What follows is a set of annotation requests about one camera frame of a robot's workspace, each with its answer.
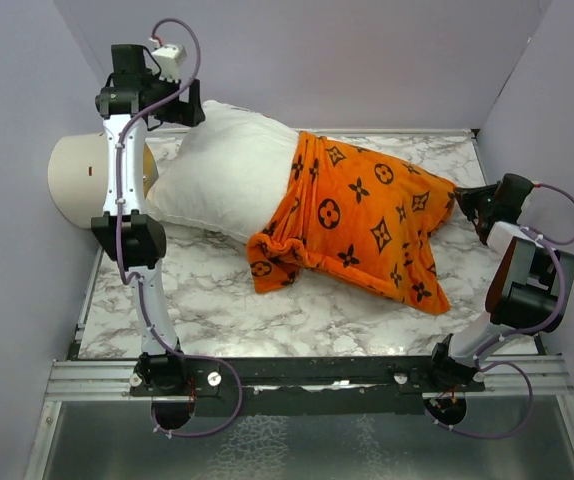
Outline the white pillow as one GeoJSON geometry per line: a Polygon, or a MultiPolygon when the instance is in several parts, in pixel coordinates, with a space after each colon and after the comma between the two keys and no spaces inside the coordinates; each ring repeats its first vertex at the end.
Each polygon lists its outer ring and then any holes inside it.
{"type": "Polygon", "coordinates": [[[261,113],[215,100],[148,192],[164,223],[224,234],[245,244],[263,230],[288,187],[299,132],[261,113]]]}

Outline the orange patterned pillowcase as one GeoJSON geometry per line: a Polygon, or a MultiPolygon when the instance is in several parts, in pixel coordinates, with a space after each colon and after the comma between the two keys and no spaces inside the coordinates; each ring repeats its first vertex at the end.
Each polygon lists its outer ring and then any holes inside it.
{"type": "Polygon", "coordinates": [[[408,161],[303,132],[281,203],[247,243],[254,289],[286,288],[309,269],[443,314],[430,238],[450,220],[455,190],[408,161]]]}

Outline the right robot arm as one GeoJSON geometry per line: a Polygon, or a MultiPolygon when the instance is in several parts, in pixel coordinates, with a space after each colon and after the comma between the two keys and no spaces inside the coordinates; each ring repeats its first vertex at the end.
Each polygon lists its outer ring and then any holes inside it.
{"type": "Polygon", "coordinates": [[[521,225],[528,197],[545,188],[574,197],[558,187],[508,173],[484,187],[458,188],[456,200],[479,240],[502,256],[489,286],[484,311],[464,330],[437,343],[426,367],[436,390],[467,385],[487,357],[518,337],[550,333],[561,324],[574,281],[574,254],[533,227],[521,225]]]}

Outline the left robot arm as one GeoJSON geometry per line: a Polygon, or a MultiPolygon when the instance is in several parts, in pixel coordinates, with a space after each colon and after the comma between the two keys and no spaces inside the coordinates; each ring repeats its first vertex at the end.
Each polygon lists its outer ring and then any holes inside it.
{"type": "Polygon", "coordinates": [[[205,115],[200,82],[181,80],[183,47],[155,42],[112,46],[113,71],[96,96],[107,140],[108,180],[102,212],[91,230],[132,293],[141,354],[129,383],[139,395],[179,395],[190,381],[162,286],[164,227],[147,210],[144,163],[149,119],[193,127],[205,115]]]}

